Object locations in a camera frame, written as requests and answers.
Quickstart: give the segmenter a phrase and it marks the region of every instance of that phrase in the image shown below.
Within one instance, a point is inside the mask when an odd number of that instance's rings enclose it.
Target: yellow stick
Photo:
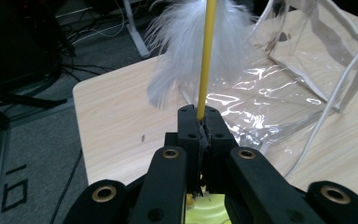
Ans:
[[[205,30],[202,50],[202,64],[200,77],[199,105],[197,108],[197,120],[202,122],[205,114],[205,101],[208,89],[208,77],[211,64],[214,14],[216,11],[216,0],[208,0],[206,4]]]

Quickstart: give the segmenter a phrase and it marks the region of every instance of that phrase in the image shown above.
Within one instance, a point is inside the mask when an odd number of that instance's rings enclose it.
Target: light wood tabletop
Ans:
[[[349,16],[358,28],[358,18]],[[176,132],[176,109],[158,110],[148,103],[145,90],[156,61],[145,60],[75,86],[89,184],[102,179],[129,184],[147,172],[165,133]],[[305,159],[288,178],[303,190],[320,180],[358,194],[358,92],[345,111],[327,118]]]

